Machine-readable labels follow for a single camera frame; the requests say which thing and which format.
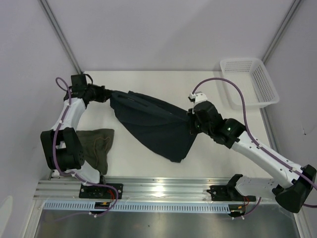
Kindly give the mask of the dark teal shorts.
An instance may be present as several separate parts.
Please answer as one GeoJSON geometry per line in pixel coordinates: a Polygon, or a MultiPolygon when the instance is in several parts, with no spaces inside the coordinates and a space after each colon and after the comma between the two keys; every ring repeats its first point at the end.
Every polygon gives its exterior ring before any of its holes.
{"type": "Polygon", "coordinates": [[[145,147],[174,163],[188,154],[196,134],[187,112],[163,100],[129,91],[113,91],[110,106],[121,124],[145,147]]]}

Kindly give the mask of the olive green shorts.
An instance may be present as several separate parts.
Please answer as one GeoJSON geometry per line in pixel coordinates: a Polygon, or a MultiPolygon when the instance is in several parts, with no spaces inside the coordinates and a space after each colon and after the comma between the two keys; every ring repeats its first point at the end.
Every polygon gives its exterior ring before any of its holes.
{"type": "Polygon", "coordinates": [[[106,175],[107,154],[113,145],[114,129],[78,130],[77,136],[83,147],[85,161],[101,175],[106,175]]]}

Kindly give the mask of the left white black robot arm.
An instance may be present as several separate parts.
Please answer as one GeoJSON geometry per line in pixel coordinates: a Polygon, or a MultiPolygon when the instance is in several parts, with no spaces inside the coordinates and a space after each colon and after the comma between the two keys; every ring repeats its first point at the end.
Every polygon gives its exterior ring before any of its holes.
{"type": "Polygon", "coordinates": [[[91,186],[90,193],[96,198],[107,194],[103,176],[107,174],[109,153],[114,139],[114,130],[78,130],[82,114],[90,102],[104,103],[111,91],[104,86],[88,83],[88,74],[71,76],[71,85],[65,84],[63,110],[54,124],[40,135],[46,162],[51,170],[63,177],[75,177],[83,185],[91,186]]]}

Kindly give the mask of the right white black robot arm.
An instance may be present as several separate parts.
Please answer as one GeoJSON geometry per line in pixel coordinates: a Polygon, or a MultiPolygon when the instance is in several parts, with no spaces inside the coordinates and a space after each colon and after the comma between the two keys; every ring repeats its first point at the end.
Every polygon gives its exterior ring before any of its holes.
{"type": "Polygon", "coordinates": [[[239,176],[226,188],[230,199],[237,200],[243,195],[273,198],[292,213],[298,213],[306,205],[317,176],[313,166],[301,166],[262,145],[244,124],[235,119],[223,119],[207,100],[194,103],[188,115],[193,132],[204,133],[215,143],[244,155],[272,177],[267,180],[239,176]]]}

